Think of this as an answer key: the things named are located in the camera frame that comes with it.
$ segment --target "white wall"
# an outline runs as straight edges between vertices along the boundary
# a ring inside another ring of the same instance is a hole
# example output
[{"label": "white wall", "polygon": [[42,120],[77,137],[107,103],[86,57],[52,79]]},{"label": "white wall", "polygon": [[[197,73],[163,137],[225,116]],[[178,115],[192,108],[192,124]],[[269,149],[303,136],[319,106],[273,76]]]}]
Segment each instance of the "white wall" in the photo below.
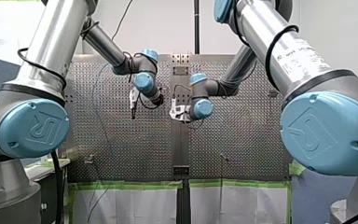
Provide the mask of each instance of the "white wall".
[{"label": "white wall", "polygon": [[17,50],[30,46],[44,9],[41,2],[0,2],[0,60],[22,63]]},{"label": "white wall", "polygon": [[[129,0],[100,0],[93,15],[112,35]],[[213,19],[214,0],[200,0],[200,53],[235,54],[241,46],[229,27]],[[40,2],[0,2],[0,59],[21,63],[43,13]],[[131,53],[194,52],[193,1],[134,0],[115,42]],[[333,66],[358,75],[358,0],[294,0],[291,23]],[[86,43],[76,52],[95,53]]]}]

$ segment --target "small screw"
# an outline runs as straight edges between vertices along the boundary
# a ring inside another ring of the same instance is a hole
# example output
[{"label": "small screw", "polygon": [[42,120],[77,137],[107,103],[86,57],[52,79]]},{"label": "small screw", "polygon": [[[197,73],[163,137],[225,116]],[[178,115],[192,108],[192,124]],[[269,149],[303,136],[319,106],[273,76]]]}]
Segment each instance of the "small screw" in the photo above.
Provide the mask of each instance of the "small screw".
[{"label": "small screw", "polygon": [[46,211],[48,211],[48,205],[46,203],[40,204],[40,212],[44,214]]}]

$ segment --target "green tape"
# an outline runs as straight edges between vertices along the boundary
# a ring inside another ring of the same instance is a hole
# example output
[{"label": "green tape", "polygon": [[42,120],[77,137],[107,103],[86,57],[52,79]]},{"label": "green tape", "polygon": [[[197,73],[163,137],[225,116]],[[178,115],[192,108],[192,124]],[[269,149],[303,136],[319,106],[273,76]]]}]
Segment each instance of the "green tape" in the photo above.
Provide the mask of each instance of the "green tape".
[{"label": "green tape", "polygon": [[73,224],[76,187],[70,184],[68,186],[68,191],[69,224]]},{"label": "green tape", "polygon": [[297,162],[289,164],[289,175],[302,175],[305,171],[305,167]]},{"label": "green tape", "polygon": [[286,211],[287,211],[287,217],[286,222],[292,223],[292,183],[287,187],[287,205],[286,205]]},{"label": "green tape", "polygon": [[190,180],[191,188],[210,188],[221,186],[251,187],[266,189],[285,189],[290,186],[290,181],[252,181],[231,179]]},{"label": "green tape", "polygon": [[99,181],[91,183],[74,183],[68,186],[68,204],[69,204],[69,224],[73,224],[75,194],[79,190],[96,189],[181,189],[182,181],[162,181],[162,182],[126,182],[126,181]]},{"label": "green tape", "polygon": [[189,180],[191,188],[221,187],[222,179]]},{"label": "green tape", "polygon": [[75,190],[90,189],[180,189],[182,181],[162,181],[162,182],[126,182],[126,181],[100,181],[92,183],[71,184]]}]

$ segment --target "metal rod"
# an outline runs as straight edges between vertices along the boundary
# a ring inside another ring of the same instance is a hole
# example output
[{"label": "metal rod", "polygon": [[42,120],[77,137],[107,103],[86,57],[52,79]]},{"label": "metal rod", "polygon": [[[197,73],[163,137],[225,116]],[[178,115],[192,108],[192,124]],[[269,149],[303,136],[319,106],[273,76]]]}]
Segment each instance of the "metal rod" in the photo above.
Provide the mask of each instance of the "metal rod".
[{"label": "metal rod", "polygon": [[[87,14],[85,0],[49,0],[28,49],[27,59],[66,77]],[[62,98],[60,79],[28,63],[23,63],[16,79],[8,83]]]},{"label": "metal rod", "polygon": [[195,54],[200,54],[200,0],[194,0],[194,41]]},{"label": "metal rod", "polygon": [[238,88],[245,75],[252,68],[254,61],[254,52],[249,47],[243,45],[231,61],[225,74],[220,77],[220,82],[228,88]]},{"label": "metal rod", "polygon": [[124,53],[98,24],[87,32],[85,38],[113,66],[119,66],[125,61]]}]

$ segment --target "vertical metal pole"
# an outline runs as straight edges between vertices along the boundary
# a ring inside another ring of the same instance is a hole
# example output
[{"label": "vertical metal pole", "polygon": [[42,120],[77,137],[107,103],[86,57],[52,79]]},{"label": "vertical metal pole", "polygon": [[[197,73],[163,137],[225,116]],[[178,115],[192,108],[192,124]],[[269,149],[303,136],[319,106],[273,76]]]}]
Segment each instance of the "vertical metal pole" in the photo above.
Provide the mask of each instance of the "vertical metal pole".
[{"label": "vertical metal pole", "polygon": [[200,0],[194,0],[194,38],[194,53],[200,54]]}]

